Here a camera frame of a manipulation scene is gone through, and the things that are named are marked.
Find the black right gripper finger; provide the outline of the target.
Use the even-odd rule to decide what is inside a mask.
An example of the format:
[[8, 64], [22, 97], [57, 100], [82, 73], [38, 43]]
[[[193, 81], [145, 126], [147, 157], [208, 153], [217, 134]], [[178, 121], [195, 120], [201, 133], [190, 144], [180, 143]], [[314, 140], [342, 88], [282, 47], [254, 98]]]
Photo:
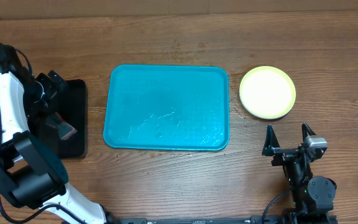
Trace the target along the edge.
[[306, 144], [315, 138], [315, 132], [309, 127], [307, 123], [301, 125], [301, 131], [303, 136], [303, 143]]
[[280, 150], [280, 145], [278, 143], [273, 127], [270, 124], [267, 126], [267, 133], [266, 133], [264, 148], [262, 149], [262, 155], [274, 156], [279, 150]]

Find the pink and black sponge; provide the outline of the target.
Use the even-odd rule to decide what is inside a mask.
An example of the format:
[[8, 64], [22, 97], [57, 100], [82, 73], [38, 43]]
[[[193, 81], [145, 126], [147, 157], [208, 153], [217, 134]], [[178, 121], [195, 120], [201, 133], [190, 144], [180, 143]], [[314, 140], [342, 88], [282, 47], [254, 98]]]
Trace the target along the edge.
[[61, 140], [67, 140], [77, 132], [76, 128], [67, 123], [59, 113], [49, 115], [45, 123], [47, 126], [58, 130], [58, 135]]

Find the yellow plate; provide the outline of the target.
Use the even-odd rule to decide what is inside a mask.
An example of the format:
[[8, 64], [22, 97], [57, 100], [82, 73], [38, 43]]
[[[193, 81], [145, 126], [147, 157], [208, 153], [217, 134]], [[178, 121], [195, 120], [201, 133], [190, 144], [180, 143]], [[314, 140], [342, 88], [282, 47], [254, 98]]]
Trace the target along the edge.
[[243, 76], [239, 98], [250, 114], [261, 119], [279, 119], [293, 108], [296, 88], [292, 79], [281, 69], [259, 66]]

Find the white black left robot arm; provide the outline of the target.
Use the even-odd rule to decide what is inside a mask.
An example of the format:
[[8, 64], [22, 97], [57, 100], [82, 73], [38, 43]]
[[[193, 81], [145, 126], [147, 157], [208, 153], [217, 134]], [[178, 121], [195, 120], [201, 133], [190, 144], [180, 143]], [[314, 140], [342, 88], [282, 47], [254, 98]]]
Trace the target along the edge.
[[88, 92], [83, 80], [34, 75], [28, 58], [0, 43], [0, 213], [2, 203], [44, 211], [64, 223], [115, 223], [69, 182], [63, 160], [87, 153]]

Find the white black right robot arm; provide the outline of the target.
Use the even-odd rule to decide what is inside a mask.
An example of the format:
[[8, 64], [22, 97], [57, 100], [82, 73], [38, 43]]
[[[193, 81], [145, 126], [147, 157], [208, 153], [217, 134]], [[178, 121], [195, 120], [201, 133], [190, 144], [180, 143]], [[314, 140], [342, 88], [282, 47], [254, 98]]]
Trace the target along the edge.
[[[337, 223], [337, 218], [329, 215], [334, 208], [337, 185], [330, 178], [314, 176], [310, 167], [312, 162], [322, 158], [328, 142], [316, 135], [307, 123], [301, 125], [301, 131], [303, 142], [296, 148], [282, 149], [272, 125], [267, 126], [262, 155], [273, 157], [271, 164], [283, 168], [289, 189], [269, 202], [257, 223]], [[288, 194], [292, 196], [293, 208], [269, 218], [269, 208]]]

